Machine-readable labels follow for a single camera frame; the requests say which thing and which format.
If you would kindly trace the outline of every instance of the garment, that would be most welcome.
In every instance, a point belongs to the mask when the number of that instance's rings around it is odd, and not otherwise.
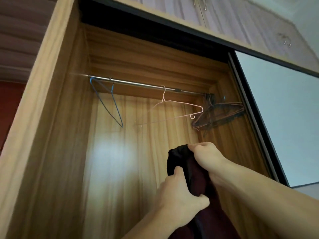
[[[195,160],[194,153],[187,145],[168,152],[167,174],[174,174],[176,166],[181,166],[191,194],[204,194],[209,198],[209,206],[196,214],[190,223],[175,230],[170,239],[237,239],[240,238],[229,218],[221,209],[218,194],[208,172]]]

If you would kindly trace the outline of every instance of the blue wire hanger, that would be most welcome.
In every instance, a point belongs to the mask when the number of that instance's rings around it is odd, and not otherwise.
[[[112,114],[108,111],[108,109],[107,109],[106,106],[104,105],[104,103],[103,103],[103,101],[102,101],[102,99],[101,99],[99,93],[96,91],[94,85],[92,84],[92,80],[95,80],[96,82],[98,82],[103,88],[105,88],[108,92],[111,93],[112,98],[113,98],[113,101],[114,101],[114,104],[115,104],[115,107],[116,107],[117,112],[118,112],[118,114],[119,114],[119,116],[120,116],[120,120],[121,120],[122,125],[121,125],[121,124],[115,119],[115,117],[112,116]],[[91,83],[91,86],[92,86],[93,90],[95,91],[96,95],[98,96],[99,100],[102,102],[102,105],[104,106],[104,108],[106,109],[106,111],[110,114],[111,117],[113,117],[113,119],[114,119],[121,127],[123,127],[122,118],[121,118],[119,109],[117,108],[116,101],[115,101],[114,96],[113,96],[113,87],[114,87],[114,84],[112,85],[111,90],[109,90],[102,82],[100,82],[99,80],[95,79],[94,77],[91,77],[91,78],[90,78],[90,83]]]

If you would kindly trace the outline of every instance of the metal rod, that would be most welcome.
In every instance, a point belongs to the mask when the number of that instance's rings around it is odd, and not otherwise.
[[[127,81],[127,80],[117,80],[117,79],[113,79],[113,78],[105,78],[105,77],[98,77],[98,76],[88,76],[88,77],[93,77],[97,80],[107,81],[107,82],[112,82],[112,83],[117,83],[117,84],[133,85],[133,86],[139,86],[139,87],[151,88],[151,89],[160,89],[160,90],[165,89],[163,86],[149,85],[149,84]],[[181,89],[177,89],[177,88],[169,88],[169,87],[166,87],[166,91],[185,93],[185,94],[190,94],[190,95],[204,95],[204,93],[192,92],[192,91],[181,90]]]

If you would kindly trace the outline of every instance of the red wall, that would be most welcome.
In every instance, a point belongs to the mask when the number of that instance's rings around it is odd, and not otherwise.
[[[0,81],[0,153],[25,87],[25,84]]]

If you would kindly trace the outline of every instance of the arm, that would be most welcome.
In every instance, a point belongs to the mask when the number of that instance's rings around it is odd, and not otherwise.
[[[206,196],[189,192],[183,169],[177,166],[174,174],[161,183],[154,208],[122,239],[167,239],[208,205]]]
[[[285,238],[319,238],[319,200],[227,160],[210,142],[189,145],[211,180]]]

